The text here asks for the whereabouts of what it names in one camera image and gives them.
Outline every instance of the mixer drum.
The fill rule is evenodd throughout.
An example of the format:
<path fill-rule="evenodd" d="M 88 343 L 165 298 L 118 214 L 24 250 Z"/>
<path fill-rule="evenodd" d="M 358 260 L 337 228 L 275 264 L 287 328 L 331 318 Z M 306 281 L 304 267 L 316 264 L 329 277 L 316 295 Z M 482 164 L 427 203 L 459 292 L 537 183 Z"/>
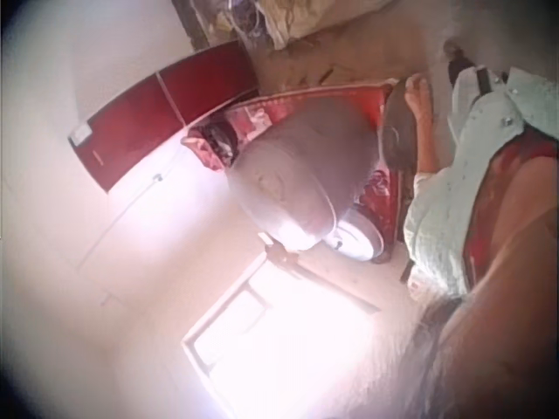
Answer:
<path fill-rule="evenodd" d="M 377 159 L 365 115 L 345 99 L 323 98 L 249 143 L 227 177 L 261 229 L 289 250 L 304 251 L 334 230 Z"/>

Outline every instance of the window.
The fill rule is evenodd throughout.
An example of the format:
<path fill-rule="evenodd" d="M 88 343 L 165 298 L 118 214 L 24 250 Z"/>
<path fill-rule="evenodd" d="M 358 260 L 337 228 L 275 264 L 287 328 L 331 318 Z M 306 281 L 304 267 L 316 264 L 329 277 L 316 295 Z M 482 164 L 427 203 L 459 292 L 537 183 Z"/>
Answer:
<path fill-rule="evenodd" d="M 231 417 L 291 419 L 359 361 L 370 326 L 341 292 L 266 260 L 184 347 Z"/>

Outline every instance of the concrete floor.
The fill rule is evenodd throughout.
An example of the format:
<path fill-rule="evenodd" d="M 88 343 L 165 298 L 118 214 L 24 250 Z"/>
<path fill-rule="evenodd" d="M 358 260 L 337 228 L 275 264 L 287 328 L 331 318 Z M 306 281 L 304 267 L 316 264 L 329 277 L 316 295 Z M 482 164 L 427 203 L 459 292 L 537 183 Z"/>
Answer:
<path fill-rule="evenodd" d="M 514 65 L 557 80 L 559 37 L 552 3 L 394 0 L 380 12 L 295 41 L 283 51 L 259 48 L 252 55 L 263 93 L 427 73 L 439 156 L 448 164 L 454 149 L 446 123 L 451 87 L 443 43 L 458 37 L 476 63 L 498 71 Z"/>

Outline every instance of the hand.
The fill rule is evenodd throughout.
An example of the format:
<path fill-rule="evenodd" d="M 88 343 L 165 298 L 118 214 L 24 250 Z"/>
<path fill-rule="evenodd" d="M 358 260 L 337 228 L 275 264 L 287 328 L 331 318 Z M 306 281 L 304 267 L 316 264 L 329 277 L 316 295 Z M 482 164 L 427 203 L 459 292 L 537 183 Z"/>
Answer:
<path fill-rule="evenodd" d="M 431 92 L 427 79 L 421 74 L 414 74 L 405 83 L 405 101 L 416 117 L 417 122 L 432 124 Z"/>

